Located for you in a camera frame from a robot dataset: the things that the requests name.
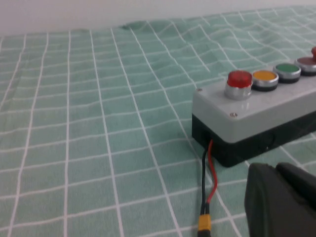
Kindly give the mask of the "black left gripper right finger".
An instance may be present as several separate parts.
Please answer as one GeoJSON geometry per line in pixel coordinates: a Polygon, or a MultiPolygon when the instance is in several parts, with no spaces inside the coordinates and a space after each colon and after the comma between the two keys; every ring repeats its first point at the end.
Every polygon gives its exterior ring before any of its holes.
{"type": "Polygon", "coordinates": [[[290,163],[281,162],[276,170],[287,184],[300,195],[312,209],[316,209],[316,177],[290,163]]]}

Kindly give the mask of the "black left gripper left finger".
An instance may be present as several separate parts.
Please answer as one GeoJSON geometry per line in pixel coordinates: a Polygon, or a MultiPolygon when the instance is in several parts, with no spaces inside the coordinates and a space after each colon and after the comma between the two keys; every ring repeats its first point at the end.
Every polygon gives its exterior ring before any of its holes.
{"type": "Polygon", "coordinates": [[[251,237],[316,235],[316,210],[287,184],[276,167],[250,165],[244,207],[251,237]]]}

